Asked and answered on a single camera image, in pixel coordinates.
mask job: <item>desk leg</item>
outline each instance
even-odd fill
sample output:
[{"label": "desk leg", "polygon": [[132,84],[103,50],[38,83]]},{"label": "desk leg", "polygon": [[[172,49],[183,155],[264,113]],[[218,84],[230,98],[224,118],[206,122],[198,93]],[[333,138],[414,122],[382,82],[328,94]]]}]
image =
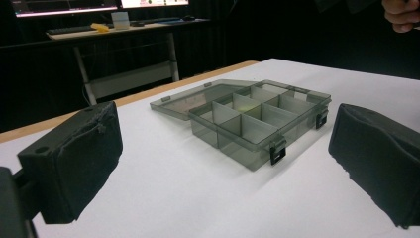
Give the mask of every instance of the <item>desk leg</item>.
[{"label": "desk leg", "polygon": [[179,81],[178,61],[176,59],[173,33],[167,33],[166,37],[167,37],[167,48],[169,49],[170,71],[172,73],[172,80]]},{"label": "desk leg", "polygon": [[92,88],[90,87],[89,77],[87,76],[86,68],[84,67],[83,59],[81,58],[80,49],[78,47],[74,47],[73,49],[77,58],[77,64],[79,66],[81,76],[83,77],[84,88],[86,89],[90,105],[96,105],[96,98],[92,92]]}]

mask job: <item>monitor screen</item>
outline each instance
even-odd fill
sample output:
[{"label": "monitor screen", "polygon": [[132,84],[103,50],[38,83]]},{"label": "monitor screen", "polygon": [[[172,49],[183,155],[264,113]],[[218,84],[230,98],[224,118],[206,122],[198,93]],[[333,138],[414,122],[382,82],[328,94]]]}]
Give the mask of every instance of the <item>monitor screen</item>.
[{"label": "monitor screen", "polygon": [[188,5],[188,0],[121,0],[121,8],[147,8]]},{"label": "monitor screen", "polygon": [[16,17],[42,17],[117,10],[115,0],[10,0]]}]

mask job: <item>person's hand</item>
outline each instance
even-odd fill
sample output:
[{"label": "person's hand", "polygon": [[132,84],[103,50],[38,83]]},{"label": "person's hand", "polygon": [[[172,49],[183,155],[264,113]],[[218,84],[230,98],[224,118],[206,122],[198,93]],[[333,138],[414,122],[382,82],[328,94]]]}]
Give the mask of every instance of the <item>person's hand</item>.
[{"label": "person's hand", "polygon": [[409,32],[420,22],[419,0],[382,0],[385,19],[397,33]]}]

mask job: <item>yellow object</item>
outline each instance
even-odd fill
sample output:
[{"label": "yellow object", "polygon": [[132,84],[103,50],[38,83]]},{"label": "yellow object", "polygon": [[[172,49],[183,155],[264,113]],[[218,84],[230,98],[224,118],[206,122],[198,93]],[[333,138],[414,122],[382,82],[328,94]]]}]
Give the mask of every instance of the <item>yellow object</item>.
[{"label": "yellow object", "polygon": [[102,24],[92,23],[90,27],[96,29],[99,33],[109,32],[109,28]]}]

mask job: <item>white table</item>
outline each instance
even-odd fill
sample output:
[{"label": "white table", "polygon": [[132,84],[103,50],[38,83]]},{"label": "white table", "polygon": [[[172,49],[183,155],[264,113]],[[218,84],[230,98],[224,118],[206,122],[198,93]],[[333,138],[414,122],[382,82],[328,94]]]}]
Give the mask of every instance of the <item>white table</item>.
[{"label": "white table", "polygon": [[[332,95],[328,122],[256,172],[192,135],[189,122],[149,103],[216,79],[270,79]],[[420,131],[420,80],[269,59],[118,107],[124,151],[107,183],[66,225],[34,223],[45,237],[420,237],[404,230],[328,153],[341,103],[375,110]],[[0,166],[46,131],[0,144]]]}]

